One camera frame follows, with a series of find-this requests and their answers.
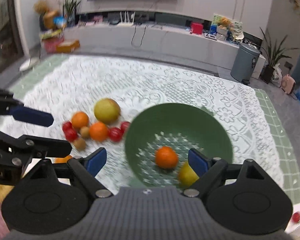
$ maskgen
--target bowl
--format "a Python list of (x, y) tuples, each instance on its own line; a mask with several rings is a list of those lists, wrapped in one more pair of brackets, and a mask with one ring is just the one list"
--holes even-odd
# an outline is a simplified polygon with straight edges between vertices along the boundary
[[(162, 146), (169, 146), (178, 154), (179, 163), (174, 170), (164, 170), (155, 164), (155, 151)], [(232, 163), (231, 141), (206, 108), (177, 103), (152, 106), (133, 120), (125, 140), (129, 166), (143, 185), (151, 187), (181, 187), (178, 171), (191, 148)]]

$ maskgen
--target red fruit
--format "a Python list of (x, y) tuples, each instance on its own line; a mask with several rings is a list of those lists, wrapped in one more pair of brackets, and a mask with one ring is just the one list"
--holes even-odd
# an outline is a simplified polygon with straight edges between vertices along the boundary
[(73, 141), (77, 140), (77, 138), (79, 137), (76, 130), (73, 128), (66, 130), (65, 136), (66, 136), (66, 140), (68, 142), (73, 142)]
[(109, 129), (109, 138), (113, 142), (120, 142), (122, 139), (123, 133), (121, 129), (117, 127), (112, 127)]
[(130, 122), (123, 122), (120, 127), (120, 129), (122, 130), (122, 133), (125, 133), (126, 130), (129, 128), (129, 126), (130, 126)]
[(64, 122), (62, 125), (63, 132), (66, 132), (69, 129), (72, 129), (72, 123), (70, 121)]
[(293, 215), (292, 215), (292, 221), (294, 223), (299, 223), (300, 222), (300, 212), (295, 212)]

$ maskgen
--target brown nut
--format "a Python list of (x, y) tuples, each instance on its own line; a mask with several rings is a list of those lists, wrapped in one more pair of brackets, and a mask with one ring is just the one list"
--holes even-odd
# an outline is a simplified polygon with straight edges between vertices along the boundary
[(83, 138), (78, 138), (73, 142), (73, 146), (78, 150), (78, 151), (83, 151), (86, 148), (86, 141)]
[(89, 134), (89, 127), (87, 126), (84, 126), (80, 129), (80, 135), (82, 138), (89, 138), (90, 137), (90, 134)]

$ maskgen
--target metal screw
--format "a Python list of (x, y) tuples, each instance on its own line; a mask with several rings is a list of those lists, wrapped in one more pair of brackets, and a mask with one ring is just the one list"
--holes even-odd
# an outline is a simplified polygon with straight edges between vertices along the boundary
[(183, 192), (183, 194), (187, 197), (197, 197), (200, 194), (200, 192), (196, 189), (188, 188)]
[(26, 144), (29, 146), (33, 146), (34, 142), (32, 140), (26, 140)]
[(111, 196), (111, 192), (107, 189), (99, 189), (96, 192), (96, 196), (100, 197), (100, 198), (106, 198), (106, 197), (110, 197)]
[(13, 163), (13, 165), (16, 165), (18, 167), (22, 166), (22, 161), (19, 158), (13, 158), (12, 163)]
[(152, 193), (152, 190), (150, 190), (148, 188), (143, 190), (143, 194), (149, 195), (151, 193)]

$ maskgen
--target gray trash can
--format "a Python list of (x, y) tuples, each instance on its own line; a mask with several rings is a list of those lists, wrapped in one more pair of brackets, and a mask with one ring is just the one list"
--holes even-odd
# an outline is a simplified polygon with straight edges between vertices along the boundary
[(249, 46), (248, 44), (241, 43), (230, 73), (231, 76), (239, 82), (249, 84), (249, 80), (257, 64), (259, 55), (259, 50)]

